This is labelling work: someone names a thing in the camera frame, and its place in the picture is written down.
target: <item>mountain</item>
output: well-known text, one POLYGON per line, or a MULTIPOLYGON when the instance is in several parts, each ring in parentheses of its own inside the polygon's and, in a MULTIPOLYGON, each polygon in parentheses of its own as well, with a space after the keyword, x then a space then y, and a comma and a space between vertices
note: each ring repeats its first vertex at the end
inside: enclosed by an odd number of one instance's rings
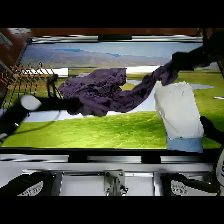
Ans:
POLYGON ((169 59, 162 57, 131 56, 111 53, 88 52, 80 49, 27 49, 21 60, 22 64, 31 63, 37 66, 52 65, 54 68, 61 67, 128 67, 144 65, 163 65, 169 59))

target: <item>white towel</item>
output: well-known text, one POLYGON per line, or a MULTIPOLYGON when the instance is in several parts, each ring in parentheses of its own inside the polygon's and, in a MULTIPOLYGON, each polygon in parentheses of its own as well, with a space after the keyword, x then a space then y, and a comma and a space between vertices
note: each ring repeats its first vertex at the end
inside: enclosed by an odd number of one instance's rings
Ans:
POLYGON ((155 86, 155 105, 169 138, 201 138, 204 130, 192 87, 186 82, 155 86))

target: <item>grass field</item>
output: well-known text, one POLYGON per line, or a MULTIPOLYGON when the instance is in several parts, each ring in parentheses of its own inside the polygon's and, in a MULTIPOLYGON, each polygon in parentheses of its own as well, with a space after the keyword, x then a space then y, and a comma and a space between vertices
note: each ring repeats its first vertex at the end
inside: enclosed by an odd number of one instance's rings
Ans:
MULTIPOLYGON (((141 80, 144 74, 128 74, 128 79, 141 80)), ((213 89, 195 90, 196 103, 201 115, 207 116, 224 131, 224 80, 220 73, 208 71, 180 72, 176 82, 215 86, 213 89)), ((123 89, 134 85, 125 84, 123 89)), ((41 127, 46 122, 22 123, 18 132, 41 127)), ((107 117, 89 117, 56 121, 47 128, 11 136, 4 146, 24 147, 93 147, 93 148, 166 148, 162 120, 156 112, 137 112, 107 117)), ((203 139, 204 148, 219 144, 203 139)))

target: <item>wire rack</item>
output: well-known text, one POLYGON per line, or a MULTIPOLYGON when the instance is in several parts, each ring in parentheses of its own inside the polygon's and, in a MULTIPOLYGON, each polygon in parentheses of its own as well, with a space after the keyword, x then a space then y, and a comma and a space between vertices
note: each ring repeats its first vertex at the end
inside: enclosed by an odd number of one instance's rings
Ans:
POLYGON ((0 108, 4 111, 22 95, 48 97, 47 80, 55 74, 52 68, 45 68, 40 62, 37 67, 31 64, 11 67, 0 75, 0 108))

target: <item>crumpled fabric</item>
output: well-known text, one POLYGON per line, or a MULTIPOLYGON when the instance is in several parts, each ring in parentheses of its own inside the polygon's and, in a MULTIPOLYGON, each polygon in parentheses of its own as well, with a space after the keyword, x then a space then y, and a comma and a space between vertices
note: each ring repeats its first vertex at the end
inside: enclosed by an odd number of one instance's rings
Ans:
POLYGON ((83 104, 78 110, 69 110, 72 115, 105 116, 108 111, 126 113, 148 98, 156 81, 168 85, 176 80, 177 74, 169 62, 147 74, 132 90, 122 91, 120 86, 126 83, 126 68, 97 69, 88 76, 68 79, 59 86, 59 91, 65 99, 78 97, 83 104))

